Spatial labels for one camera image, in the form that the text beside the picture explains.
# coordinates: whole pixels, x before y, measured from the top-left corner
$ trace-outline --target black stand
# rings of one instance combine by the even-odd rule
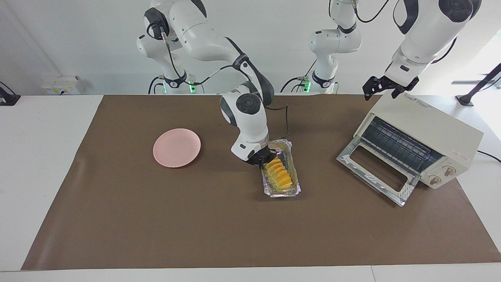
[[[19,98],[21,98],[20,95],[10,95],[3,88],[0,87],[0,101],[1,98],[5,99],[5,102],[0,102],[0,106],[14,106]]]
[[[463,96],[456,96],[457,101],[463,106],[473,106],[471,98],[477,94],[484,86],[486,86],[489,81],[497,76],[501,72],[501,64],[497,65],[481,82],[479,82],[475,88],[470,91],[470,93]]]

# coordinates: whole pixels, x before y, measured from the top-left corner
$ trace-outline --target white table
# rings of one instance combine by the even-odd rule
[[[451,97],[422,100],[484,132],[480,150],[501,156],[501,141]],[[102,96],[25,96],[0,108],[0,269],[18,271],[61,186]],[[501,164],[475,156],[459,182],[501,249]],[[499,281],[501,263],[353,267],[111,269],[0,272],[0,281]]]

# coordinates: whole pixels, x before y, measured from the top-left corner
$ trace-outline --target wall socket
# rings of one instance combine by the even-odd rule
[[[76,76],[46,78],[42,88],[47,95],[80,95],[85,87]]]

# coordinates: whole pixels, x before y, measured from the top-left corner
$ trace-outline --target foil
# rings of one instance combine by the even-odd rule
[[[301,193],[301,187],[299,186],[298,174],[292,160],[292,143],[287,139],[274,140],[270,141],[269,148],[277,152],[277,157],[282,161],[286,170],[291,175],[292,185],[289,189],[285,189],[283,191],[277,190],[273,184],[269,182],[268,172],[263,168],[261,170],[261,174],[263,176],[265,194],[272,198],[295,197],[299,195],[299,193]]]

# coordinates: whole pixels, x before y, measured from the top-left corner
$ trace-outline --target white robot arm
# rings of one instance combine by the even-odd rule
[[[317,56],[317,68],[309,76],[312,92],[332,93],[338,69],[334,55],[355,52],[362,44],[352,0],[334,0],[330,15],[338,28],[320,30],[310,37],[310,49]]]
[[[170,46],[179,42],[189,56],[200,61],[227,61],[248,79],[236,89],[223,94],[220,101],[226,121],[240,129],[231,151],[252,165],[263,166],[270,162],[275,154],[268,148],[265,106],[273,101],[273,86],[235,42],[210,27],[202,1],[153,0],[152,8],[145,13],[145,24],[151,37],[167,44],[165,51],[168,52],[169,60],[172,56]],[[179,78],[176,69],[173,68],[175,78]]]
[[[150,36],[141,35],[136,41],[137,49],[139,52],[147,57],[158,62],[160,68],[162,69],[163,84],[167,93],[169,94],[186,94],[194,92],[195,86],[184,83],[184,81],[189,81],[190,84],[195,81],[195,77],[188,74],[180,64],[178,56],[172,54],[172,61],[176,70],[182,70],[183,75],[179,78],[172,66],[170,61],[169,53],[165,48],[163,41],[156,40]],[[179,49],[181,46],[179,42],[172,43],[171,50]]]
[[[365,99],[387,89],[396,98],[419,82],[418,75],[444,50],[475,16],[481,0],[399,0],[393,18],[405,40],[381,78],[372,76],[363,86]]]

